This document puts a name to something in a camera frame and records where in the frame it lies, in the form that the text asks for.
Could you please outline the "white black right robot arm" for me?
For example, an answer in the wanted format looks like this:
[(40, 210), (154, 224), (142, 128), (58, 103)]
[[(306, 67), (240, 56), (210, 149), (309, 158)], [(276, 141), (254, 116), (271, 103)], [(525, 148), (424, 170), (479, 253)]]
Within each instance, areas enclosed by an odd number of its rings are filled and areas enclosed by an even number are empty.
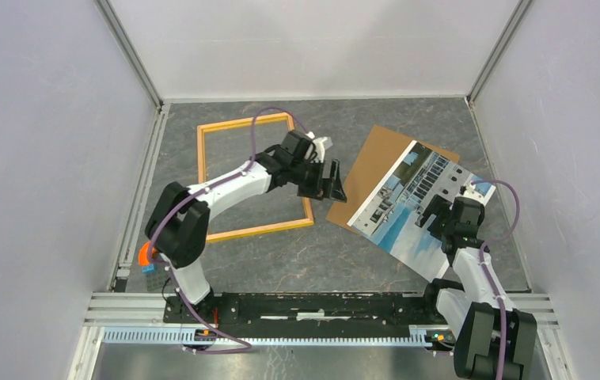
[(459, 281), (433, 279), (421, 302), (432, 323), (446, 321), (456, 340), (454, 372), (463, 379), (528, 379), (537, 321), (507, 296), (478, 238), (485, 206), (458, 196), (434, 196), (416, 225), (440, 241)]

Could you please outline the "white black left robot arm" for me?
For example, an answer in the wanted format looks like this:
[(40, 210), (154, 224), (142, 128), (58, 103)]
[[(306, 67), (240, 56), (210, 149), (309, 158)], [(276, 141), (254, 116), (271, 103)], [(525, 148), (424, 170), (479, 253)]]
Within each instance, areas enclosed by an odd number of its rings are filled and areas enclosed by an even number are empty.
[(199, 258), (210, 222), (227, 209), (286, 184), (296, 185), (299, 197), (346, 202), (339, 161), (332, 160), (328, 177), (323, 175), (331, 146), (329, 137), (293, 130), (280, 144), (220, 177), (191, 186), (166, 185), (146, 224), (149, 241), (139, 251), (139, 264), (167, 263), (183, 296), (184, 314), (194, 322), (206, 321), (213, 312), (207, 297), (212, 288)]

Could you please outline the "printed building photo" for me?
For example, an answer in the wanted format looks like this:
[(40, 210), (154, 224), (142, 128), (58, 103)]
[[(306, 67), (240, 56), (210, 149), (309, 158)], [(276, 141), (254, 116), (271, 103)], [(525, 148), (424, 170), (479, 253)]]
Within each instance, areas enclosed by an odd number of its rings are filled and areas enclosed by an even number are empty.
[(450, 266), (440, 241), (416, 220), (434, 195), (453, 202), (472, 184), (487, 205), (496, 187), (421, 142), (412, 142), (347, 224), (428, 281)]

